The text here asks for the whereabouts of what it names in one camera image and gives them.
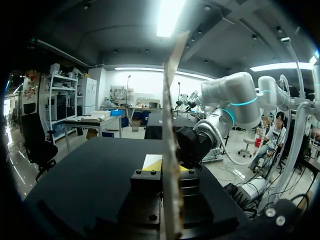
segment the refrigerator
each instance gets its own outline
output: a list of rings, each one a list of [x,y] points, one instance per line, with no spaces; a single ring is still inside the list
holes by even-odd
[[[89,114],[96,110],[97,80],[85,77],[82,80],[84,93],[83,114]]]

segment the black table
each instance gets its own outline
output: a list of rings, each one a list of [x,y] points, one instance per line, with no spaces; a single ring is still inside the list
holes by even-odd
[[[182,127],[191,127],[195,126],[195,123],[186,119],[183,116],[174,115],[175,119],[173,119],[174,130],[178,131]],[[162,114],[159,113],[151,113],[148,117],[148,123],[145,128],[144,139],[162,139]]]
[[[40,200],[81,234],[85,234],[84,226],[95,225],[96,217],[116,223],[130,190],[130,177],[135,169],[142,168],[146,154],[162,154],[162,141],[93,137],[52,168],[24,202],[50,235],[56,231],[37,208]],[[214,221],[231,217],[238,217],[240,224],[249,221],[205,166],[197,174]]]

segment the trash can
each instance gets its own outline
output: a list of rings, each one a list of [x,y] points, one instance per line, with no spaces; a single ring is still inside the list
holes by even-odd
[[[140,120],[133,120],[131,122],[131,125],[132,125],[132,132],[139,132]]]
[[[76,128],[76,133],[78,134],[78,136],[82,136],[84,134],[84,131],[82,130],[82,127],[77,127]]]

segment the bolt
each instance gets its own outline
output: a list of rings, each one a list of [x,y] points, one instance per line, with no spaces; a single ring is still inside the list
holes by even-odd
[[[265,211],[265,215],[268,217],[268,218],[272,218],[276,215],[276,210],[274,208],[268,208],[266,211]]]
[[[279,227],[283,226],[286,222],[285,216],[278,216],[275,220],[275,224],[277,224]]]

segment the white container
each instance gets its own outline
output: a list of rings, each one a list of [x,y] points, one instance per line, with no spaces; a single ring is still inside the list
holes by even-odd
[[[103,114],[107,118],[110,117],[111,111],[92,111],[91,115],[93,114]]]
[[[59,71],[60,64],[54,63],[50,66],[50,74],[55,73],[56,71]]]

